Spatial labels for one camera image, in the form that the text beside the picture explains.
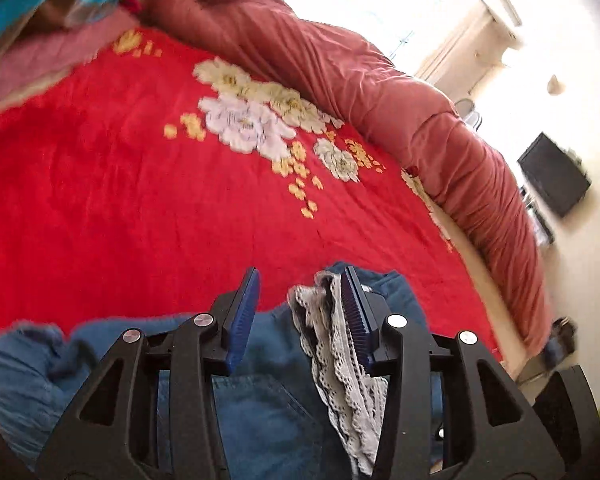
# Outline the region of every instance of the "lace fabric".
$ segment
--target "lace fabric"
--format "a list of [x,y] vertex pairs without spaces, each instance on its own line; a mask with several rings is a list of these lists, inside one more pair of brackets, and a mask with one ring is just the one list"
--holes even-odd
[[352,473],[373,472],[382,430],[387,382],[358,364],[340,298],[340,276],[315,275],[315,286],[289,290],[288,304],[331,425],[351,460]]

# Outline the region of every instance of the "pink quilt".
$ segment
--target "pink quilt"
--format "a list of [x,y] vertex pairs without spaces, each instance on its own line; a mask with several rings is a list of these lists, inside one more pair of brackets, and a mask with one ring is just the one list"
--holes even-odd
[[282,0],[146,0],[146,10],[175,37],[297,89],[402,167],[417,166],[427,193],[482,253],[529,354],[542,349],[552,316],[516,181],[443,94],[361,36],[300,20]]
[[125,30],[138,24],[126,10],[116,8],[109,16],[71,30],[37,34],[14,43],[0,57],[0,101],[50,73],[89,61]]

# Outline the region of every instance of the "white flower print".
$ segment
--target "white flower print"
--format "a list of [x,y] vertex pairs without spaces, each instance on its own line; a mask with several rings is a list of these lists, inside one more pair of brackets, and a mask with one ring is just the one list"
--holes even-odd
[[216,57],[198,63],[193,75],[202,83],[211,85],[219,94],[228,94],[258,103],[268,103],[286,124],[307,132],[322,134],[327,124],[338,129],[343,121],[318,110],[314,104],[302,99],[300,92],[279,83],[254,81],[239,66]]
[[413,191],[414,195],[417,196],[419,199],[421,199],[424,202],[424,205],[427,206],[427,209],[429,210],[429,217],[431,218],[431,221],[436,225],[436,227],[438,229],[440,229],[440,235],[442,236],[442,239],[446,240],[447,242],[450,242],[451,235],[446,230],[446,227],[444,227],[442,225],[442,223],[440,222],[440,220],[438,219],[438,216],[436,215],[436,212],[433,209],[433,206],[431,205],[431,199],[429,198],[429,195],[427,195],[427,192],[424,191],[424,188],[422,187],[420,178],[418,176],[411,176],[405,170],[400,171],[400,176],[405,181],[405,183],[407,184],[409,189],[411,189],[411,191]]
[[266,102],[269,95],[261,88],[261,83],[253,81],[239,66],[224,62],[219,57],[198,63],[193,75],[211,85],[219,94],[229,94],[257,102]]
[[349,152],[337,148],[327,139],[318,139],[314,144],[314,153],[335,178],[343,182],[359,182],[358,164]]
[[323,121],[325,123],[333,124],[333,127],[336,130],[339,130],[344,124],[344,121],[336,119],[335,117],[330,116],[329,114],[327,114],[325,112],[321,112],[320,110],[318,110],[318,117],[320,118],[321,121]]
[[234,152],[258,150],[274,162],[291,156],[283,139],[293,139],[296,132],[263,104],[220,94],[218,99],[203,97],[198,108],[206,113],[206,129]]
[[314,134],[324,133],[325,121],[320,119],[318,108],[300,97],[300,92],[277,83],[265,83],[263,89],[269,94],[269,105],[289,126],[300,127]]

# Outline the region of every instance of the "red comforter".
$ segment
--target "red comforter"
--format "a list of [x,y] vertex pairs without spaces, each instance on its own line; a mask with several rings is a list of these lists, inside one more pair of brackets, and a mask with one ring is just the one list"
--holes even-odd
[[[0,115],[0,329],[202,311],[252,265],[266,310],[346,260],[398,270],[435,332],[496,348],[460,256],[391,156],[348,124],[296,128],[287,164],[234,151],[198,107],[218,97],[192,75],[212,56],[154,30],[126,40]],[[355,178],[314,152],[328,139]]]
[[424,189],[484,257],[529,354],[542,349],[552,313],[518,186],[444,95],[358,34],[300,20],[282,0],[146,0],[146,8],[170,34],[296,88],[404,168],[418,166]]

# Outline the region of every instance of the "floral pattern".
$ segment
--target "floral pattern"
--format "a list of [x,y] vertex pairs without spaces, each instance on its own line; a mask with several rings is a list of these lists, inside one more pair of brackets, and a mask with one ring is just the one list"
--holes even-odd
[[353,154],[360,168],[364,167],[371,169],[373,167],[365,149],[362,147],[362,144],[351,139],[345,139],[344,142],[349,146],[349,150]]
[[344,124],[343,121],[318,110],[314,104],[302,99],[297,90],[286,88],[279,83],[254,81],[243,69],[219,57],[198,63],[193,69],[193,75],[200,82],[211,85],[218,93],[268,103],[286,124],[294,128],[321,134],[326,131],[328,123],[333,124],[336,129]]
[[298,200],[304,200],[306,197],[306,193],[300,189],[296,184],[289,184],[288,186],[289,193],[295,196]]
[[314,219],[314,214],[309,211],[307,208],[303,207],[300,212],[302,213],[302,216],[304,216],[305,218],[310,218],[311,220]]
[[124,54],[138,48],[142,42],[142,34],[136,30],[128,30],[122,34],[112,46],[113,52],[116,54]]
[[438,220],[438,217],[436,216],[436,212],[431,205],[431,202],[430,202],[431,199],[429,198],[429,195],[427,195],[427,192],[424,191],[424,187],[422,187],[420,177],[417,174],[411,175],[405,170],[402,170],[400,172],[400,176],[405,181],[405,183],[409,187],[409,189],[411,189],[411,191],[413,191],[414,195],[417,196],[418,198],[420,198],[424,202],[424,205],[427,206],[427,209],[429,210],[429,217],[431,218],[431,221],[440,230],[440,236],[446,242],[447,248],[450,251],[453,250],[453,243],[451,241],[451,236],[449,235],[449,232],[446,230],[446,228],[440,223],[440,220]]
[[273,173],[281,176],[289,176],[294,172],[293,159],[291,157],[276,160],[271,163]]
[[349,152],[340,150],[327,139],[318,139],[314,153],[335,178],[343,182],[359,182],[358,164]]
[[242,97],[259,103],[266,102],[269,95],[261,89],[261,83],[253,81],[239,66],[224,62],[219,57],[198,63],[193,75],[200,82],[211,85],[219,94]]
[[294,140],[294,142],[291,144],[291,155],[293,155],[296,160],[299,160],[300,162],[306,161],[306,150],[304,149],[302,142],[299,140]]
[[180,123],[187,129],[187,135],[189,139],[195,139],[202,142],[205,140],[206,132],[202,128],[202,121],[195,114],[182,114],[180,116]]
[[293,139],[296,132],[263,104],[220,94],[218,99],[203,97],[198,108],[206,112],[206,129],[218,134],[219,140],[234,152],[258,150],[261,156],[274,162],[289,158],[283,139]]
[[300,92],[276,83],[263,85],[269,93],[269,105],[286,124],[307,132],[321,134],[326,131],[325,121],[314,104],[300,97]]
[[302,178],[307,178],[309,176],[309,173],[311,173],[302,162],[293,158],[292,163],[294,165],[294,171]]
[[333,127],[336,130],[341,129],[341,127],[344,126],[344,121],[336,119],[335,117],[330,116],[329,114],[326,114],[324,112],[318,111],[318,116],[320,117],[321,121],[324,121],[325,123],[331,123],[331,124],[333,124]]
[[176,136],[178,135],[178,128],[176,126],[174,126],[173,124],[165,124],[164,125],[164,136],[171,140],[171,139],[175,139]]

